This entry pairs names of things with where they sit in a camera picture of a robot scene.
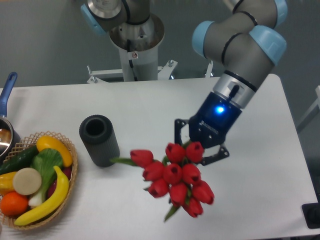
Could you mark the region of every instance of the red tulip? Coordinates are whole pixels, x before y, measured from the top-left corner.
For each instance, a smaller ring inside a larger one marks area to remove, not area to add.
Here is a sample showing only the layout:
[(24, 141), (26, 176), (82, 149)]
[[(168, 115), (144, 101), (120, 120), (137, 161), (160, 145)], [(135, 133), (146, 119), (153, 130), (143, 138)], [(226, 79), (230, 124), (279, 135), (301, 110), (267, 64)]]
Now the red tulip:
[(163, 179), (168, 184), (174, 185), (174, 184), (179, 183), (182, 179), (181, 167), (176, 163), (172, 163), (172, 164), (166, 166), (163, 170)]
[(195, 164), (201, 162), (204, 152), (204, 148), (198, 141), (190, 143), (185, 150), (186, 157)]
[(179, 144), (169, 143), (165, 149), (165, 154), (167, 155), (171, 163), (181, 163), (186, 156), (186, 150)]
[(136, 149), (130, 152), (132, 161), (141, 168), (145, 168), (154, 161), (154, 155), (149, 150)]
[(177, 207), (185, 204), (185, 199), (187, 196), (187, 186), (185, 183), (180, 182), (176, 185), (172, 185), (169, 194), (172, 204)]
[(184, 165), (182, 168), (182, 180), (186, 184), (197, 185), (201, 180), (199, 169), (192, 163)]
[(154, 198), (160, 198), (169, 192), (169, 185), (163, 178), (154, 181), (148, 188), (148, 192)]
[(210, 186), (205, 181), (200, 181), (198, 185), (193, 186), (192, 196), (205, 204), (213, 204), (215, 195), (212, 192)]
[(193, 218), (196, 218), (204, 212), (201, 203), (193, 197), (190, 198), (189, 205), (183, 205), (183, 209)]
[(148, 165), (144, 171), (142, 176), (146, 181), (155, 181), (162, 178), (164, 173), (165, 166), (160, 161), (154, 161), (150, 165)]

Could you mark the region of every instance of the wicker basket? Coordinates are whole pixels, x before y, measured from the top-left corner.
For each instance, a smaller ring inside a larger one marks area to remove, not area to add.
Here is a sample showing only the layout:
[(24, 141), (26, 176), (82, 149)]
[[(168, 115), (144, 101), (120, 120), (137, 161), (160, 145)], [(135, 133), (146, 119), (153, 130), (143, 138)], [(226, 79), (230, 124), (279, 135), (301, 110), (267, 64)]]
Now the wicker basket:
[(77, 152), (75, 149), (75, 145), (73, 145), (72, 142), (67, 137), (62, 135), (61, 133), (47, 131), (47, 132), (40, 132), (40, 133), (37, 132), (35, 134), (31, 134), (29, 137), (25, 137), (19, 143), (17, 143), (15, 145), (15, 147), (12, 148), (11, 152), (8, 154), (8, 156), (5, 158), (4, 161), (10, 161), (10, 159), (13, 156), (15, 156), (16, 154), (18, 154), (20, 151), (27, 149), (31, 146), (34, 146), (36, 144), (38, 138), (40, 138), (41, 136), (44, 136), (44, 135), (49, 135), (49, 136), (52, 136), (56, 139), (59, 139), (71, 152), (73, 164), (72, 164), (71, 179), (69, 181), (69, 191), (68, 191), (67, 196), (66, 196), (65, 200), (63, 201), (63, 203), (48, 218), (41, 219), (40, 221), (31, 223), (26, 226), (16, 226), (14, 224), (14, 221), (16, 220), (16, 218), (11, 218), (11, 217), (5, 216), (1, 213), (1, 215), (0, 215), (1, 223), (9, 226), (10, 228), (18, 229), (18, 230), (31, 230), (31, 229), (35, 229), (35, 228), (44, 226), (45, 224), (52, 221), (56, 216), (58, 216), (60, 214), (60, 212), (62, 211), (62, 209), (65, 207), (66, 203), (68, 202), (68, 199), (70, 198), (71, 192), (74, 188), (74, 184), (75, 184), (77, 172), (78, 172)]

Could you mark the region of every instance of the green cucumber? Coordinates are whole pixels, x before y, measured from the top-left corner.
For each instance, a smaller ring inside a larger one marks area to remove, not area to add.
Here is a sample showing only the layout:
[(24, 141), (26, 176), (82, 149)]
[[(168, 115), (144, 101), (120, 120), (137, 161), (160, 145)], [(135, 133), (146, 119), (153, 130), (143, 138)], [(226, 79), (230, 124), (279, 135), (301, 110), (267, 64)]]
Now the green cucumber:
[(0, 175), (19, 171), (20, 169), (29, 168), (32, 159), (39, 153), (37, 146), (29, 147), (13, 156), (9, 161), (0, 166)]

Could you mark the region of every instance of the pot handle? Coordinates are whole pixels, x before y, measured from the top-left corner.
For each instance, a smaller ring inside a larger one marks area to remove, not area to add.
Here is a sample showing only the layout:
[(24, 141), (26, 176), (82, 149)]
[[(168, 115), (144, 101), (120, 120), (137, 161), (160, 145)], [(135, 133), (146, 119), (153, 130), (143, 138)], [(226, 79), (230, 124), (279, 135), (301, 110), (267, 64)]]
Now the pot handle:
[(0, 116), (6, 117), (7, 116), (7, 103), (12, 91), (12, 88), (15, 85), (17, 80), (18, 74), (16, 72), (11, 72), (8, 76), (8, 79), (5, 82), (3, 90), (0, 95)]

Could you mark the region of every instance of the table surface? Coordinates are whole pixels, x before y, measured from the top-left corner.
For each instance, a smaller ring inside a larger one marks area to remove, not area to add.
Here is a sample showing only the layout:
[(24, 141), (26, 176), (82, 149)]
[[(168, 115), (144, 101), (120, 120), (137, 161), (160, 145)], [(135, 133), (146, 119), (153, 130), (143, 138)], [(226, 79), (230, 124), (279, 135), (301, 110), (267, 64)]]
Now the table surface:
[[(218, 78), (175, 79), (14, 88), (7, 119), (21, 137), (52, 131), (78, 153), (78, 177), (69, 203), (47, 226), (1, 239), (235, 240), (319, 234), (308, 229), (302, 204), (317, 201), (280, 79), (269, 75), (226, 138), (230, 157), (199, 166), (215, 194), (213, 205), (190, 217), (180, 209), (166, 223), (168, 196), (143, 188), (142, 169), (93, 164), (79, 136), (90, 115), (108, 117), (120, 155), (149, 149), (162, 159), (174, 141), (174, 120), (193, 116)], [(187, 140), (188, 130), (183, 132)], [(217, 149), (207, 149), (205, 155)]]

